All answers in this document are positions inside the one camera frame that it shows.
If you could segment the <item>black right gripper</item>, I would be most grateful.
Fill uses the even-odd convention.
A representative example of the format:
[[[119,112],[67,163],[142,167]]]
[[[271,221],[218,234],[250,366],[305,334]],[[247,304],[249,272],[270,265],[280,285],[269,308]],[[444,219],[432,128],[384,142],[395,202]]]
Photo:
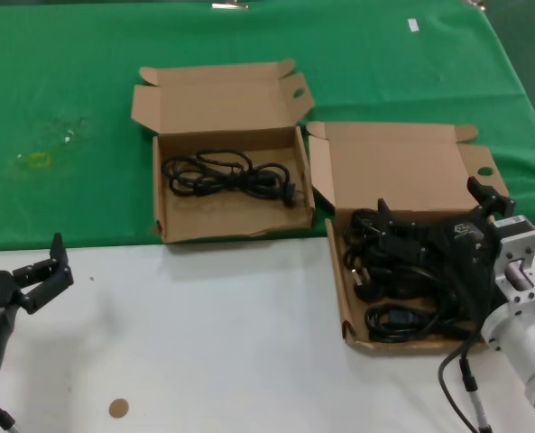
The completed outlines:
[[[512,217],[516,203],[475,176],[467,189],[477,202],[469,211],[423,211],[417,226],[398,220],[383,198],[377,201],[379,248],[403,261],[419,261],[450,280],[469,317],[483,325],[493,303],[491,217]]]

